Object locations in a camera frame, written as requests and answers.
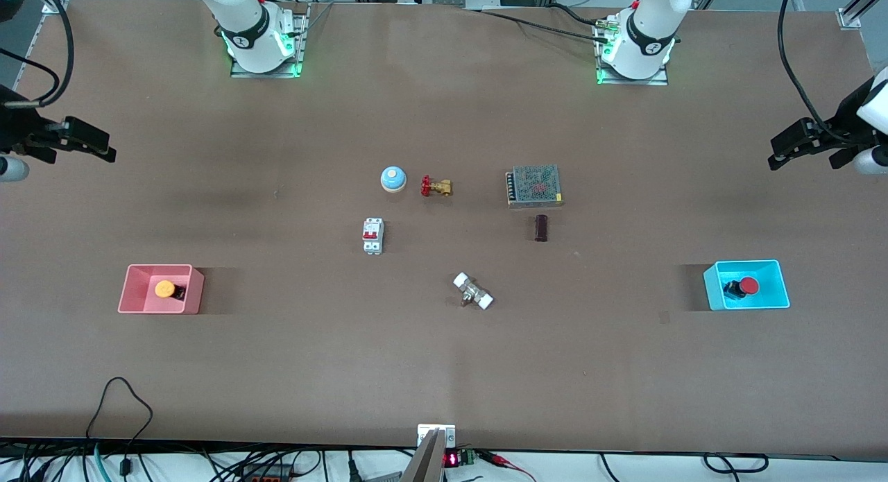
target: white circuit breaker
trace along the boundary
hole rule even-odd
[[[380,255],[383,252],[383,232],[386,224],[379,217],[369,217],[364,221],[364,252],[367,255]]]

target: capacitor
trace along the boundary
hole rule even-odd
[[[536,216],[536,238],[534,241],[544,243],[549,241],[549,217],[544,214]]]
[[[178,286],[169,280],[162,280],[155,286],[155,295],[159,298],[173,298],[182,301],[185,299],[185,287]]]
[[[730,281],[724,285],[724,295],[735,300],[745,298],[746,295],[758,293],[758,281],[754,277],[743,277],[739,281]]]

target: robotic arm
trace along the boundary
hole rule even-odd
[[[219,22],[228,53],[244,70],[262,74],[295,55],[293,11],[258,0],[201,0]]]
[[[630,80],[646,80],[669,61],[675,33],[692,0],[638,0],[608,21],[617,26],[607,30],[610,40],[601,59]]]
[[[853,163],[864,175],[888,173],[888,67],[854,90],[838,105],[824,130],[811,118],[802,118],[771,139],[771,170],[796,157],[837,150],[830,156],[833,169]]]
[[[0,0],[0,21],[12,18],[23,1]],[[219,22],[229,55],[244,70],[272,71],[295,55],[292,11],[258,0],[201,1]],[[117,152],[108,145],[107,133],[71,116],[61,123],[42,118],[36,108],[44,105],[0,86],[0,182],[28,176],[28,164],[3,156],[9,153],[55,163],[56,150],[77,150],[115,161]]]

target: yellow button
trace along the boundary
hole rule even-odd
[[[176,286],[171,281],[162,280],[155,286],[155,295],[160,298],[170,298],[176,292]]]

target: black plug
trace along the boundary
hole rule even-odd
[[[130,462],[130,458],[123,458],[120,460],[120,476],[127,476],[133,472],[133,462]]]
[[[355,463],[355,458],[352,457],[351,451],[348,452],[348,482],[364,482],[361,474],[358,473],[358,465]]]

